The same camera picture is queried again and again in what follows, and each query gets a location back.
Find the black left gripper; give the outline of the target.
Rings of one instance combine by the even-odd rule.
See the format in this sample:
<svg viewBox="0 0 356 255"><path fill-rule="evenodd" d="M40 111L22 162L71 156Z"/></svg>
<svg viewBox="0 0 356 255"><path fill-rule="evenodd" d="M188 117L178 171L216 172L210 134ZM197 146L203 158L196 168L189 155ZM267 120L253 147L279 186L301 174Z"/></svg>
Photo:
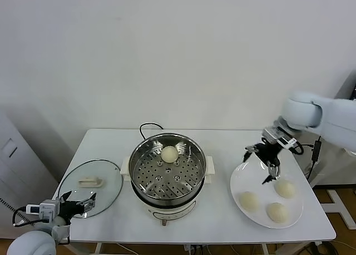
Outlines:
<svg viewBox="0 0 356 255"><path fill-rule="evenodd" d="M59 197L60 202L64 202L60 204L60 217L63 219L71 219L73 216L83 214L95 207L96 193L83 200L82 205L78 201L67 201L71 193L72 191L68 191Z"/></svg>

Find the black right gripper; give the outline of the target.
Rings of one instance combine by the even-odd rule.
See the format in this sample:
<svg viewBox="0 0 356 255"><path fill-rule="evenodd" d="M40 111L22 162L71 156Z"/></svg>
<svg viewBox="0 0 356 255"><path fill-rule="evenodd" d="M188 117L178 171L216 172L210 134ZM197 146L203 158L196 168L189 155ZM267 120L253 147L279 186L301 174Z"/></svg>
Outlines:
<svg viewBox="0 0 356 255"><path fill-rule="evenodd" d="M258 143L253 146L245 147L244 162L246 162L250 156L255 153L259 159L268 166L268 176L262 182L262 184L276 181L280 178L280 161L278 154L281 151L279 144Z"/></svg>

